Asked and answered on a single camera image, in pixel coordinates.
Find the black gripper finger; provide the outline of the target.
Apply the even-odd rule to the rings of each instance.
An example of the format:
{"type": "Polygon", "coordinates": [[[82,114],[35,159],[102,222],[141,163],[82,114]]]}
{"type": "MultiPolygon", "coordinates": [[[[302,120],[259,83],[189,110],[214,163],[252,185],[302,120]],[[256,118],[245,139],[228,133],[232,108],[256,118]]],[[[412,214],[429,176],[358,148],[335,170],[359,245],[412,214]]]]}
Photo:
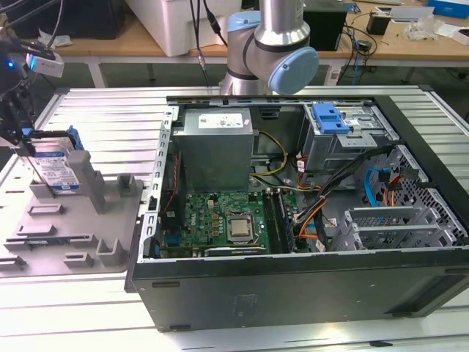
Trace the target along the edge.
{"type": "Polygon", "coordinates": [[[30,144],[29,134],[34,130],[35,106],[34,99],[27,88],[21,87],[17,93],[18,119],[21,132],[21,144],[24,155],[32,155],[34,148],[30,144]]]}
{"type": "Polygon", "coordinates": [[[1,139],[12,146],[18,145],[17,109],[8,98],[1,98],[1,139]]]}

